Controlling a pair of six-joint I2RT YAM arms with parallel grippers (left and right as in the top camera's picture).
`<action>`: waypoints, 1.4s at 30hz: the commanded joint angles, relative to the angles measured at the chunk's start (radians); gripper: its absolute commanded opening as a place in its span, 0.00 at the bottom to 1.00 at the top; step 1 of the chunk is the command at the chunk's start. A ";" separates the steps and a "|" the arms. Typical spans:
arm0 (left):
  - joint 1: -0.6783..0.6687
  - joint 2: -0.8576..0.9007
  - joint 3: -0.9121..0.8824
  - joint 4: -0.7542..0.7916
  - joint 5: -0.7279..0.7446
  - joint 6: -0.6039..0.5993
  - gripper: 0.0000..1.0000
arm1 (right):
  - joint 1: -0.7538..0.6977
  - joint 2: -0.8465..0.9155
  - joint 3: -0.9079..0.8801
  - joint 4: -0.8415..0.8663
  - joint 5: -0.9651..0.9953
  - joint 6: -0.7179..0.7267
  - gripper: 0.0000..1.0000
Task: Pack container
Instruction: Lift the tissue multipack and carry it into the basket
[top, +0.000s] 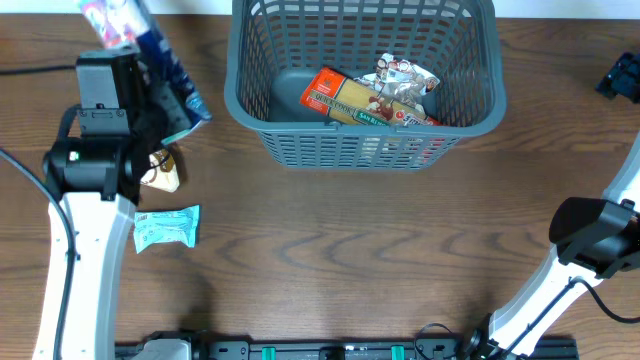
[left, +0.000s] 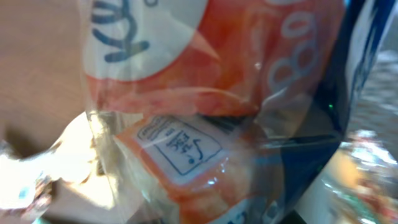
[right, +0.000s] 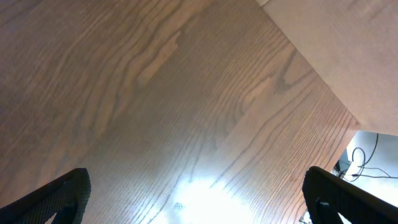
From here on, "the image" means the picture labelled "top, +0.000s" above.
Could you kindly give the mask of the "Kleenex tissue multipack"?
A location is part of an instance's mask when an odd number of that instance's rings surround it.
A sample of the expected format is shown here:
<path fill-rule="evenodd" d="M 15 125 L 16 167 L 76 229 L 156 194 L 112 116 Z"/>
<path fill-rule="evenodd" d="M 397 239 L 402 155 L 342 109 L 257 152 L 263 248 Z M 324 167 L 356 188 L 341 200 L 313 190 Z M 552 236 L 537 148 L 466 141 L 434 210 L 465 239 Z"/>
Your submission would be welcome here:
<path fill-rule="evenodd" d="M 212 114 L 168 39 L 141 0 L 76 0 L 76 6 L 106 48 L 138 49 L 151 83 L 171 89 L 169 103 L 178 111 L 168 121 L 165 145 L 181 140 L 212 120 Z"/>

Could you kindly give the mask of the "teal snack bar wrapper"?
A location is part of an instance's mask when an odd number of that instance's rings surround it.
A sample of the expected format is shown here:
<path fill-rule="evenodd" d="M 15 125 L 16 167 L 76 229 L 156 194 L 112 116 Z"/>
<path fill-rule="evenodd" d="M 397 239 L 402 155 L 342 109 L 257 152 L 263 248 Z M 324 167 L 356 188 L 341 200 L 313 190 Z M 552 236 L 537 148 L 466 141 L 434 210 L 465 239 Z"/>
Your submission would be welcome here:
<path fill-rule="evenodd" d="M 136 212 L 134 216 L 134 246 L 137 253 L 151 245 L 182 243 L 194 248 L 200 222 L 199 205 L 181 210 Z"/>

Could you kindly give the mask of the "orange San Remo pasta pack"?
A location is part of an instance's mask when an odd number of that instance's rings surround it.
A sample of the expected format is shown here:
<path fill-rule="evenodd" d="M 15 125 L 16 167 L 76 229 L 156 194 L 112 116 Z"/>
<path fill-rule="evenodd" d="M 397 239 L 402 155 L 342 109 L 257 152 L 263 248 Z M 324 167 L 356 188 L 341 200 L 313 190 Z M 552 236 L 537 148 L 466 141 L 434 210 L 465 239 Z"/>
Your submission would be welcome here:
<path fill-rule="evenodd" d="M 330 68 L 322 68 L 300 104 L 347 125 L 441 126 L 436 119 Z"/>

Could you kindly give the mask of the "white brown snack bag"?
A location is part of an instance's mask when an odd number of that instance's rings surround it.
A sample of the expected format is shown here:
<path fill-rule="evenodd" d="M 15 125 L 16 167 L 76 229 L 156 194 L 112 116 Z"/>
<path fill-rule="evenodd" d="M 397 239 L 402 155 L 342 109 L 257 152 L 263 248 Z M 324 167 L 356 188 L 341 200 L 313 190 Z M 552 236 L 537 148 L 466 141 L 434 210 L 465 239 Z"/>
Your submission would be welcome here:
<path fill-rule="evenodd" d="M 421 112 L 422 98 L 440 84 L 435 74 L 390 53 L 380 56 L 374 73 L 355 81 Z"/>

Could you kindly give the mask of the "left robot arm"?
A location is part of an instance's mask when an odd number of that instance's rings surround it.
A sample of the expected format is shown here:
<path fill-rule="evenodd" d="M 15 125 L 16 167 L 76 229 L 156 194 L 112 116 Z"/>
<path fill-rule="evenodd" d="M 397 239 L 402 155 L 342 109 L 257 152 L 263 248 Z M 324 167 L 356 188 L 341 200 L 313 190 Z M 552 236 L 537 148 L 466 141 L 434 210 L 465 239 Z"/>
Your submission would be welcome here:
<path fill-rule="evenodd" d="M 51 250 L 36 359 L 112 359 L 124 248 L 151 156 L 186 114 L 157 82 L 83 86 L 43 159 Z"/>

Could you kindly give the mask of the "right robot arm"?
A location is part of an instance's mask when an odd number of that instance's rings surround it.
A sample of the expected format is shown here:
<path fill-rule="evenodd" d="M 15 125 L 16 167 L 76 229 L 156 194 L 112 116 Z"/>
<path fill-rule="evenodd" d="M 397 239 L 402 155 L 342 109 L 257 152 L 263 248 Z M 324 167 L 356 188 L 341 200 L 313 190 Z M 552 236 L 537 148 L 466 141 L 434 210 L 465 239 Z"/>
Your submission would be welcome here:
<path fill-rule="evenodd" d="M 526 359 L 584 293 L 639 266 L 639 148 L 599 198 L 570 197 L 549 228 L 550 250 L 516 295 L 474 332 L 466 359 Z"/>

